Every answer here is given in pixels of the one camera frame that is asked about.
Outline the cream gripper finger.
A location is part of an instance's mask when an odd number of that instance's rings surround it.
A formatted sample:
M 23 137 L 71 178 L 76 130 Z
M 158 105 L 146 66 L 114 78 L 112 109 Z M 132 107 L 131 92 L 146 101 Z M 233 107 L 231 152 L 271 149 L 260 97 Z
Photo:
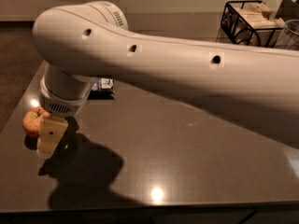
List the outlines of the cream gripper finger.
M 56 116 L 44 117 L 39 126 L 36 154 L 41 159 L 50 158 L 68 127 L 64 118 Z

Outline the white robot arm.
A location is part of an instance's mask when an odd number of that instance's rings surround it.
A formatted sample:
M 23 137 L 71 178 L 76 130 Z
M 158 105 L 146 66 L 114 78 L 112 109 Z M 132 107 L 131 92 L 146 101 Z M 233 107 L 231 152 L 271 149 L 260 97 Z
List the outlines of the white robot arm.
M 201 107 L 290 146 L 298 144 L 299 54 L 136 34 L 107 1 L 53 7 L 33 27 L 46 61 L 39 103 L 73 117 L 100 78 Z

